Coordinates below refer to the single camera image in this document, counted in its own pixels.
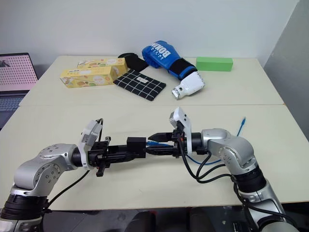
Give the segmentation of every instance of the black cloth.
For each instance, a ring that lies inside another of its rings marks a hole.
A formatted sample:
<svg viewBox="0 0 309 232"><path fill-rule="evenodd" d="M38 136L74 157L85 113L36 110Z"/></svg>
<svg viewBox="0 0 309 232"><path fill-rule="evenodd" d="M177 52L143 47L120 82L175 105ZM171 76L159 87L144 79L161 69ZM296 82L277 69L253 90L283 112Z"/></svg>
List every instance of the black cloth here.
<svg viewBox="0 0 309 232"><path fill-rule="evenodd" d="M134 53L123 53L120 56L118 56L118 58L125 58L126 65L130 69L134 69L135 71L138 72L141 72L142 70L148 67L148 64L144 60L140 59L138 55Z"/></svg>
<svg viewBox="0 0 309 232"><path fill-rule="evenodd" d="M153 101L166 86L165 83L154 80L133 69L114 80L114 83L150 101Z"/></svg>

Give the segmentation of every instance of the gray wall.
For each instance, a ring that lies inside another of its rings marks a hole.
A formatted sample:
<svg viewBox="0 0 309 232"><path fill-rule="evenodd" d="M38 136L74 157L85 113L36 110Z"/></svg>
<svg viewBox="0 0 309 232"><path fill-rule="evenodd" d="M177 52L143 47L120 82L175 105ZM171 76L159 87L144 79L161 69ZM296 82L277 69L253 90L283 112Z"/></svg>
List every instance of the gray wall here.
<svg viewBox="0 0 309 232"><path fill-rule="evenodd" d="M309 140L309 0L295 7L264 69Z"/></svg>

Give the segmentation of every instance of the laptop keyboard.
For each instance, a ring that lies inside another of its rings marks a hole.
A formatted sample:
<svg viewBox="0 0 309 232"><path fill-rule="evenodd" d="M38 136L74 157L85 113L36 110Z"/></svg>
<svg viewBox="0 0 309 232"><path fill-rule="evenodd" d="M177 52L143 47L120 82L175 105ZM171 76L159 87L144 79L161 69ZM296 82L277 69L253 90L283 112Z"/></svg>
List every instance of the laptop keyboard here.
<svg viewBox="0 0 309 232"><path fill-rule="evenodd" d="M23 98L0 98L0 111L15 111Z"/></svg>

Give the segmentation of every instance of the laptop screen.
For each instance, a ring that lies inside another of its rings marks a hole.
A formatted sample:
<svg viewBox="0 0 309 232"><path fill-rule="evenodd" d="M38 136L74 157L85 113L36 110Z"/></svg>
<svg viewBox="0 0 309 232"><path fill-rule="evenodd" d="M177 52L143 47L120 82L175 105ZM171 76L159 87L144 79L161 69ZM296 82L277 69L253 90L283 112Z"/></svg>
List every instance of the laptop screen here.
<svg viewBox="0 0 309 232"><path fill-rule="evenodd" d="M0 55L0 91L30 90L37 81L28 53Z"/></svg>

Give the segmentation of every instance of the floor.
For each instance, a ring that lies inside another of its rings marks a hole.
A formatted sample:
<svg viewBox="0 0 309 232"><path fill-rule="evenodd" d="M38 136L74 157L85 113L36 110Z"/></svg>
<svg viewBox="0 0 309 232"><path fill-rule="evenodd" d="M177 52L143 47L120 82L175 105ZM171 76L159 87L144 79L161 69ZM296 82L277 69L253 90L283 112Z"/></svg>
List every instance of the floor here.
<svg viewBox="0 0 309 232"><path fill-rule="evenodd" d="M307 215L286 211L296 220L301 232L309 232L309 217ZM243 226L243 232L248 232L244 212L240 206L202 207L209 216L216 232L236 232L233 222ZM156 212L158 232L187 232L187 208L151 209ZM44 218L45 232L124 232L128 223L143 209L134 210L102 210L102 211L54 211Z"/></svg>

